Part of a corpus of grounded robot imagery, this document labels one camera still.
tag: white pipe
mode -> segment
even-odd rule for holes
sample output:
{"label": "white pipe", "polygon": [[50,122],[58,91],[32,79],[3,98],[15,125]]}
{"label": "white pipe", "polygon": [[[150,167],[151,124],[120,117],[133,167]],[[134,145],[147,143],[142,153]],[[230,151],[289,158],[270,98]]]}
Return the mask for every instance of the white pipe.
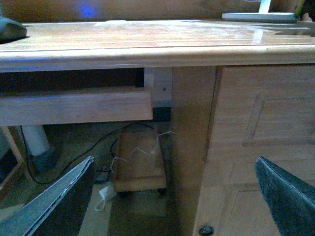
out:
{"label": "white pipe", "polygon": [[42,125],[23,125],[24,137],[33,156],[46,152],[50,145]]}

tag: white wire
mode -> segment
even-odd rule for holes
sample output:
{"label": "white wire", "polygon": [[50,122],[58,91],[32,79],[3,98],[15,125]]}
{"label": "white wire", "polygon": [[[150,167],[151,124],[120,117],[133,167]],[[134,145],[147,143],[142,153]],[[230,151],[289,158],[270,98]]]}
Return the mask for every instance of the white wire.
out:
{"label": "white wire", "polygon": [[[173,132],[170,130],[170,131],[168,131],[168,132],[161,133],[161,134],[158,134],[158,135],[157,135],[157,145],[155,146],[155,148],[154,148],[151,152],[146,152],[146,151],[142,150],[140,147],[136,147],[136,148],[135,148],[134,150],[132,150],[132,152],[129,154],[129,157],[132,158],[133,153],[134,153],[135,151],[137,151],[137,150],[139,150],[140,152],[142,152],[142,153],[144,153],[144,154],[146,154],[146,155],[148,155],[148,156],[154,155],[155,152],[156,152],[156,150],[158,149],[158,137],[159,137],[159,136],[162,136],[162,135],[165,135],[165,134],[169,134],[169,133],[173,133]],[[126,162],[129,162],[129,161],[127,161],[127,160],[124,159],[124,158],[115,156],[114,159],[113,159],[113,161],[112,161],[112,164],[110,165],[110,170],[111,170],[112,172],[114,172],[113,169],[112,169],[112,167],[113,167],[113,165],[114,165],[115,160],[117,160],[117,159],[123,160],[123,161],[126,161]]]}

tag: grey object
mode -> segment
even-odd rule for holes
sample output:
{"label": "grey object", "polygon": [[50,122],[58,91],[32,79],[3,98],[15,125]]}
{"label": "grey object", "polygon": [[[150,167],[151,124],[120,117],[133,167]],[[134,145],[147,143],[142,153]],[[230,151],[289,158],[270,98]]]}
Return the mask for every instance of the grey object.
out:
{"label": "grey object", "polygon": [[93,180],[93,158],[88,157],[1,221],[0,236],[77,236],[91,199]]}
{"label": "grey object", "polygon": [[59,155],[57,149],[54,146],[50,146],[49,149],[38,156],[32,156],[31,160],[37,172],[44,172],[56,164]]}
{"label": "grey object", "polygon": [[255,170],[280,234],[315,235],[315,188],[264,157],[258,158]]}
{"label": "grey object", "polygon": [[27,29],[21,23],[0,16],[0,43],[25,38]]}

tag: desk drawer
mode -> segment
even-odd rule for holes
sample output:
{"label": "desk drawer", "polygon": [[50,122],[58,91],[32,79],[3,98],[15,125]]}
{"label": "desk drawer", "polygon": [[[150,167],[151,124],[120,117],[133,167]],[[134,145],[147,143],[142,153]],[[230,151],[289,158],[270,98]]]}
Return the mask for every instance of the desk drawer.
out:
{"label": "desk drawer", "polygon": [[3,126],[145,119],[152,119],[150,88],[95,88],[0,98]]}

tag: black cable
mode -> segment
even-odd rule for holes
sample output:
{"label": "black cable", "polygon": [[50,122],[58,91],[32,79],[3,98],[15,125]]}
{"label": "black cable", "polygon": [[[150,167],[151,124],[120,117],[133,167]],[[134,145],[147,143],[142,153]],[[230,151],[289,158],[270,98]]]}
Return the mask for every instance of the black cable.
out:
{"label": "black cable", "polygon": [[31,168],[30,168],[30,156],[29,156],[29,153],[28,153],[28,148],[27,148],[27,144],[26,144],[26,141],[25,141],[25,136],[24,136],[24,133],[23,133],[23,129],[22,129],[22,126],[21,127],[21,132],[22,132],[22,138],[23,138],[23,142],[24,142],[24,148],[25,148],[25,151],[26,151],[26,164],[27,164],[27,169],[28,169],[28,172],[32,178],[32,180],[35,182],[35,183],[38,183],[38,184],[50,184],[50,183],[53,183],[55,181],[57,181],[61,176],[62,174],[66,171],[66,169],[73,163],[75,162],[77,159],[79,159],[80,157],[82,157],[83,155],[85,155],[86,153],[88,153],[89,151],[91,151],[100,141],[102,141],[103,139],[107,138],[108,136],[114,134],[115,132],[119,131],[119,129],[116,129],[106,135],[104,135],[103,137],[101,137],[92,147],[90,147],[88,150],[86,150],[84,153],[80,154],[79,156],[75,157],[72,161],[70,161],[64,168],[63,170],[60,172],[60,174],[53,180],[49,181],[49,182],[41,182],[41,181],[38,181],[35,179],[35,177],[33,176],[32,172],[31,172]]}
{"label": "black cable", "polygon": [[[134,122],[134,123],[130,123],[122,128],[119,128],[119,129],[115,129],[114,131],[108,133],[108,134],[105,134],[103,137],[101,137],[95,144],[93,144],[88,150],[86,150],[84,153],[76,156],[72,161],[70,161],[64,168],[63,170],[59,173],[59,175],[54,178],[53,180],[49,181],[49,182],[41,182],[41,181],[38,181],[35,179],[35,177],[33,176],[32,172],[31,172],[31,168],[30,168],[30,156],[29,156],[29,153],[28,153],[28,148],[27,148],[27,144],[26,144],[26,141],[25,141],[25,136],[24,136],[24,133],[23,133],[23,129],[22,129],[22,126],[20,126],[21,128],[21,132],[22,132],[22,138],[23,138],[23,142],[24,142],[24,148],[25,148],[25,151],[26,151],[26,164],[27,164],[27,169],[28,169],[28,172],[32,178],[32,180],[35,182],[35,183],[38,183],[38,184],[50,184],[50,183],[53,183],[55,181],[57,181],[62,175],[63,173],[66,171],[66,169],[73,163],[75,162],[77,159],[79,159],[80,157],[82,157],[83,155],[87,154],[88,152],[90,152],[99,142],[101,142],[103,139],[107,138],[108,136],[116,133],[117,131],[119,130],[122,130],[122,132],[125,132],[125,130],[127,128],[129,128],[130,126],[133,126],[133,125],[142,125],[142,126],[145,126],[145,127],[148,127],[150,129],[154,129],[153,127],[147,125],[147,124],[143,124],[142,121],[137,121],[137,122]],[[114,158],[115,157],[115,154],[113,152],[113,147],[115,145],[115,143],[117,142],[118,139],[115,139],[115,141],[112,143],[111,147],[110,147],[110,154],[111,156]]]}

